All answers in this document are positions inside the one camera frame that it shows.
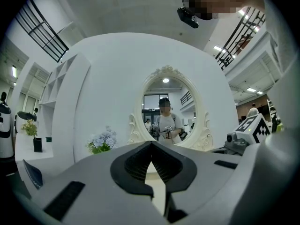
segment flower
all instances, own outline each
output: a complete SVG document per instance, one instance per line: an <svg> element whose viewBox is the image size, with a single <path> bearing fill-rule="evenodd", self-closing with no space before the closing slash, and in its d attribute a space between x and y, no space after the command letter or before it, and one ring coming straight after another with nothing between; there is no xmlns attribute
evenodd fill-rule
<svg viewBox="0 0 300 225"><path fill-rule="evenodd" d="M92 154L115 149L117 146L116 132L110 126L106 126L106 131L100 135L92 135L88 140L87 147Z"/></svg>
<svg viewBox="0 0 300 225"><path fill-rule="evenodd" d="M37 126L33 123L32 119L23 124L21 130L24 130L28 136L36 137L38 135Z"/></svg>

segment black vase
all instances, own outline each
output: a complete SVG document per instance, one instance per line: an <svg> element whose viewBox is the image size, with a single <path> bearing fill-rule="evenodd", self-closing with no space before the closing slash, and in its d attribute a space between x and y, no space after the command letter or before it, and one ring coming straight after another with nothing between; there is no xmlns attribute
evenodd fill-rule
<svg viewBox="0 0 300 225"><path fill-rule="evenodd" d="M33 138L33 149L34 152L43 152L41 138L38 137Z"/></svg>

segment white mirror frame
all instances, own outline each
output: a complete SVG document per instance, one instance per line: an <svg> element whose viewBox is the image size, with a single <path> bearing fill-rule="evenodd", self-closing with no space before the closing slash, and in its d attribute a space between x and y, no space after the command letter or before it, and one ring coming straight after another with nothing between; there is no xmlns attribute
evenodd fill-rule
<svg viewBox="0 0 300 225"><path fill-rule="evenodd" d="M173 77L183 82L192 94L195 103L196 122L194 128L189 138L176 145L200 151L209 151L213 149L213 139L211 132L208 128L208 112L206 112L203 107L199 91L187 77L185 77L181 72L179 72L177 69L173 69L169 65L162 67L161 69L157 69L144 81L141 92L138 94L135 102L134 112L129 116L130 137L128 140L128 144L145 141L155 141L155 139L149 134L144 125L141 112L141 104L143 101L144 94L146 90L150 87L150 85L152 85L153 82L158 78L165 77Z"/></svg>

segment railing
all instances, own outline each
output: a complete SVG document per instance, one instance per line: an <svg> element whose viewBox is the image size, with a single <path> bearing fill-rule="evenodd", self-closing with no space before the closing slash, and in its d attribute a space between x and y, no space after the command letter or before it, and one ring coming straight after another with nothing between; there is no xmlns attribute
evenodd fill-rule
<svg viewBox="0 0 300 225"><path fill-rule="evenodd" d="M15 18L27 34L55 61L59 62L69 50L41 14L33 0L28 0Z"/></svg>
<svg viewBox="0 0 300 225"><path fill-rule="evenodd" d="M181 105L184 105L186 102L188 102L189 100L191 100L192 98L192 94L188 91L181 99Z"/></svg>
<svg viewBox="0 0 300 225"><path fill-rule="evenodd" d="M265 18L262 12L252 7L247 8L238 26L216 56L222 70L238 56L253 36L259 31L264 22Z"/></svg>

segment potted plant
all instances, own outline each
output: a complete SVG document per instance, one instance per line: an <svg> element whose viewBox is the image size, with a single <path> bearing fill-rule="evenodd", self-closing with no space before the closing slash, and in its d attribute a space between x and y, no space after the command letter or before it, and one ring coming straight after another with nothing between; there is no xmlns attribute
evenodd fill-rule
<svg viewBox="0 0 300 225"><path fill-rule="evenodd" d="M93 135L89 140L87 147L91 154L106 152L116 148L117 138L116 132L112 131L109 126L106 126L106 131Z"/></svg>
<svg viewBox="0 0 300 225"><path fill-rule="evenodd" d="M22 125L21 130L24 130L28 136L33 136L33 149L34 152L43 152L42 139L36 137L38 135L37 126L33 123L33 120L28 120Z"/></svg>

